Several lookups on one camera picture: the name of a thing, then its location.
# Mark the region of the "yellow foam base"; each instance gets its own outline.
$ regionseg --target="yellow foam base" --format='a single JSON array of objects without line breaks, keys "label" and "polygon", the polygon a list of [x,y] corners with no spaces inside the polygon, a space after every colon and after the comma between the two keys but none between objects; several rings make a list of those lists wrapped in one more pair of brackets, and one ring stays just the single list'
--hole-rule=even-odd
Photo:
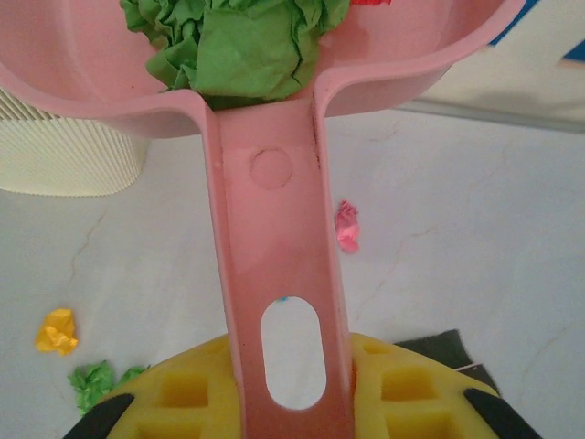
[{"label": "yellow foam base", "polygon": [[[488,386],[374,338],[354,334],[352,349],[356,439],[497,439],[463,397],[468,388],[495,394]],[[227,337],[149,369],[107,398],[120,393],[135,399],[109,439],[241,438]]]}]

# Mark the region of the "pink crumpled paper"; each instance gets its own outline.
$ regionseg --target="pink crumpled paper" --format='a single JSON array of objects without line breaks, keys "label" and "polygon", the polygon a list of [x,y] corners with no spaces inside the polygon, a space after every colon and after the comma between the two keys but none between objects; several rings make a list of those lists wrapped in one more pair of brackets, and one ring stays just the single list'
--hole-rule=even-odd
[{"label": "pink crumpled paper", "polygon": [[357,207],[344,199],[335,216],[335,230],[337,231],[337,242],[339,247],[346,253],[359,251],[359,224],[357,223]]}]

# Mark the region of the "yellow crumpled paper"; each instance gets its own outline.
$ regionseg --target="yellow crumpled paper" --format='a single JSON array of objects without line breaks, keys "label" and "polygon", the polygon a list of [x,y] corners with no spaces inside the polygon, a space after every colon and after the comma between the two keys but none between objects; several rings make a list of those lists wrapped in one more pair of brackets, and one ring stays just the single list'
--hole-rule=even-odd
[{"label": "yellow crumpled paper", "polygon": [[56,309],[45,317],[45,322],[35,339],[35,346],[41,352],[56,350],[61,355],[68,355],[77,346],[78,340],[73,336],[74,332],[75,324],[71,310]]}]

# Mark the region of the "scoop handle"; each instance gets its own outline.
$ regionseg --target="scoop handle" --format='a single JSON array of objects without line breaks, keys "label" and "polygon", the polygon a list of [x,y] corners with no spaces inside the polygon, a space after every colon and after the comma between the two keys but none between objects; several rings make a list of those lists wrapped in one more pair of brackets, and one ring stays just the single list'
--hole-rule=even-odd
[{"label": "scoop handle", "polygon": [[[242,437],[353,438],[349,333],[324,135],[315,132],[312,102],[209,112],[206,125],[207,181]],[[283,296],[308,302],[321,326],[325,390],[301,411],[274,402],[266,384],[261,319]]]}]

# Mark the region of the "pink plastic scoop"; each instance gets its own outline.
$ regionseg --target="pink plastic scoop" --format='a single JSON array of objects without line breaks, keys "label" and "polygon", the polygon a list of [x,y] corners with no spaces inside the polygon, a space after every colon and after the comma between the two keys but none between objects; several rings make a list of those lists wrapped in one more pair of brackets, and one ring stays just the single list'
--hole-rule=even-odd
[{"label": "pink plastic scoop", "polygon": [[[322,40],[314,83],[287,102],[213,113],[192,91],[160,93],[154,49],[117,0],[0,2],[0,86],[48,112],[127,133],[201,133],[244,437],[354,437],[352,365],[329,195],[326,115],[392,107],[487,44],[524,0],[394,0],[352,6]],[[327,383],[303,411],[266,385],[261,318],[298,296],[321,324]]]}]

